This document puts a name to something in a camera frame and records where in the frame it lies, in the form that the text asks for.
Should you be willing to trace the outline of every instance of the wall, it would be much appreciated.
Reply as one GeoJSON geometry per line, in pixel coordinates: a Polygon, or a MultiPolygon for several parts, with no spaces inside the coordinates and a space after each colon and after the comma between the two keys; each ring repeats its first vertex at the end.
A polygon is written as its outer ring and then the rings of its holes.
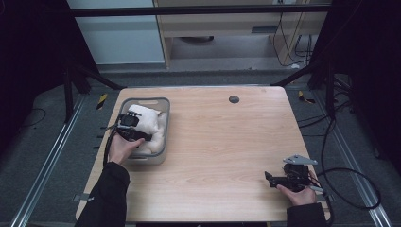
{"type": "MultiPolygon", "coordinates": [[[[151,0],[67,0],[71,9],[153,7],[151,0]]],[[[164,64],[155,16],[77,18],[80,30],[101,70],[121,64],[164,64]]]]}

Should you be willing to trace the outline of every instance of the white cloth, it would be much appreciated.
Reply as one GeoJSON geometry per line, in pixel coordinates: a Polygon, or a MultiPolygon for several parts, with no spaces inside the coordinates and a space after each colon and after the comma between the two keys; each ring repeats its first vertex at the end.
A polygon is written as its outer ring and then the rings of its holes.
{"type": "Polygon", "coordinates": [[[139,105],[131,105],[129,110],[142,115],[138,115],[139,123],[135,129],[152,134],[151,140],[146,141],[139,148],[135,149],[130,158],[133,157],[132,155],[160,152],[164,148],[167,113],[161,113],[139,105]]]}

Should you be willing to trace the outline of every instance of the floor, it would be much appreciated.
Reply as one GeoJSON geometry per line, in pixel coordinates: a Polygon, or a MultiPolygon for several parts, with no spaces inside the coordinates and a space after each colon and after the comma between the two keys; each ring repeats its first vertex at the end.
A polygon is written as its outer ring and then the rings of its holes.
{"type": "MultiPolygon", "coordinates": [[[[305,42],[306,39],[301,41],[299,50],[305,49],[305,42]]],[[[294,54],[299,61],[282,66],[267,36],[215,37],[211,42],[175,39],[171,58],[168,69],[141,69],[104,76],[132,87],[269,85],[307,63],[305,58],[294,54]]],[[[401,178],[387,160],[375,158],[374,148],[354,113],[353,105],[337,110],[335,128],[323,147],[323,135],[328,125],[327,118],[323,117],[324,89],[309,91],[306,82],[307,76],[297,79],[286,87],[286,91],[300,126],[323,119],[311,127],[301,128],[310,157],[321,160],[323,151],[326,168],[355,167],[369,176],[381,192],[381,206],[368,211],[353,207],[328,189],[336,199],[333,202],[333,226],[401,226],[398,215],[401,213],[401,200],[397,196],[401,190],[401,178]],[[306,99],[313,99],[315,104],[300,100],[299,91],[304,92],[306,99]]],[[[33,201],[35,206],[29,213],[28,226],[72,226],[74,223],[78,204],[72,198],[85,186],[101,142],[99,135],[107,126],[113,101],[118,96],[118,91],[94,80],[91,84],[93,88],[89,95],[74,93],[74,100],[82,101],[80,115],[62,146],[60,156],[56,157],[40,196],[33,201]],[[107,101],[102,110],[97,110],[99,97],[105,93],[108,94],[107,101]]],[[[339,95],[337,100],[339,106],[348,98],[339,95]]],[[[62,130],[65,113],[62,87],[38,96],[34,107],[9,148],[9,156],[0,163],[0,226],[9,226],[17,214],[62,130]]],[[[322,171],[322,167],[316,166],[316,171],[322,171]]],[[[364,180],[348,172],[329,173],[328,176],[335,188],[347,195],[352,203],[375,203],[375,192],[364,180]]],[[[285,225],[284,222],[272,224],[285,225]]]]}

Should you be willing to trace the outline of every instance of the black sleeve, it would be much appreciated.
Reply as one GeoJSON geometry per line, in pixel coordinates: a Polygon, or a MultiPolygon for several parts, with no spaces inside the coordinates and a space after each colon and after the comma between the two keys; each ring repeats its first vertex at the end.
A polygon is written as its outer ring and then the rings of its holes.
{"type": "Polygon", "coordinates": [[[76,226],[125,226],[129,184],[130,175],[124,167],[105,165],[76,226]]]}
{"type": "Polygon", "coordinates": [[[320,203],[292,206],[287,210],[287,227],[327,226],[320,203]]]}

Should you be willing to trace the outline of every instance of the human hand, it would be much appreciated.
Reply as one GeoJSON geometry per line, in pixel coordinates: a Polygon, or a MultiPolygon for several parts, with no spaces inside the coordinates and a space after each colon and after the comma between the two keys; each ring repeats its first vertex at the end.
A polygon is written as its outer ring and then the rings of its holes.
{"type": "Polygon", "coordinates": [[[143,144],[145,139],[139,139],[134,142],[127,141],[120,134],[116,133],[113,137],[109,151],[109,162],[115,162],[121,165],[130,157],[131,152],[143,144]]]}
{"type": "MultiPolygon", "coordinates": [[[[311,176],[312,181],[313,179],[316,179],[316,176],[313,172],[309,171],[309,175],[311,176]]],[[[300,192],[293,192],[280,184],[277,184],[276,188],[281,193],[286,195],[294,206],[316,203],[316,193],[309,187],[305,187],[304,190],[300,192]]]]}

